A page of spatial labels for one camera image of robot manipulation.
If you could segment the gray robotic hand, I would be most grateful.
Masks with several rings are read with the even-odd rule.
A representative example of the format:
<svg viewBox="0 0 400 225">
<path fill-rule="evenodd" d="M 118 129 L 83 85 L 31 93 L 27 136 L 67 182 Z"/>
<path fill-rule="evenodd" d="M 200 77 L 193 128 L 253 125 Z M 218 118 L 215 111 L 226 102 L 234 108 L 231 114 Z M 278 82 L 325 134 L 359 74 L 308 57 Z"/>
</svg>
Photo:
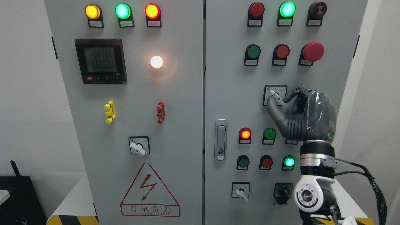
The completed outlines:
<svg viewBox="0 0 400 225">
<path fill-rule="evenodd" d="M 332 143 L 336 131 L 336 109 L 327 94 L 300 85 L 283 98 L 288 103 L 294 97 L 292 114 L 303 114 L 303 119 L 288 119 L 278 108 L 273 97 L 267 99 L 267 110 L 285 139 L 320 140 Z"/>
</svg>

